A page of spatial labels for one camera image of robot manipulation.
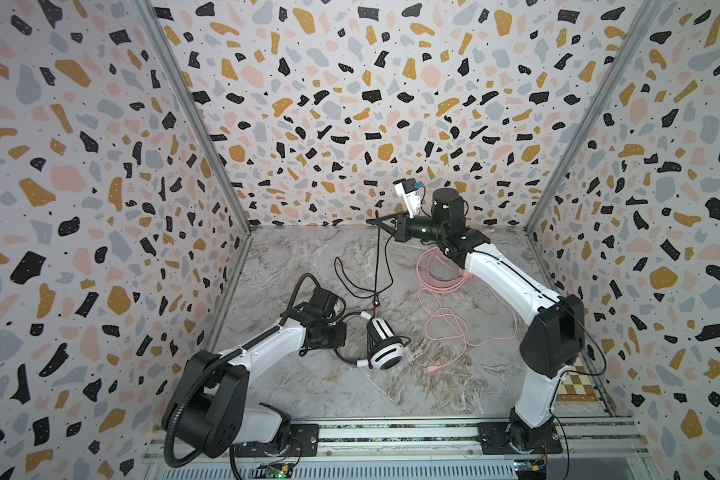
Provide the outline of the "white black headphones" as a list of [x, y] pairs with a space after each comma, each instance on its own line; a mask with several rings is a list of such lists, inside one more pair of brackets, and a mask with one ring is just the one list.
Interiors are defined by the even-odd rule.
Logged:
[[345, 326], [346, 320], [351, 317], [366, 321], [366, 357], [350, 360], [335, 348], [334, 353], [339, 360], [352, 367], [381, 371], [391, 369], [403, 360], [405, 349], [411, 342], [409, 337], [397, 335], [386, 320], [367, 311], [347, 312], [337, 324]]

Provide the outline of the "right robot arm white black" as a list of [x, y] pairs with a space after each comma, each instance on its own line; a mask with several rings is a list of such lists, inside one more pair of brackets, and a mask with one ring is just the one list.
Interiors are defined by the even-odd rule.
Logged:
[[563, 296], [512, 263], [481, 231], [466, 223], [467, 203], [450, 187], [435, 190], [423, 213], [423, 185], [412, 178], [395, 182], [405, 211], [370, 219], [397, 242], [432, 244], [463, 275], [483, 282], [525, 324], [520, 356], [525, 374], [519, 397], [499, 437], [501, 446], [530, 454], [555, 429], [554, 403], [563, 378], [572, 373], [585, 346], [584, 307], [575, 295]]

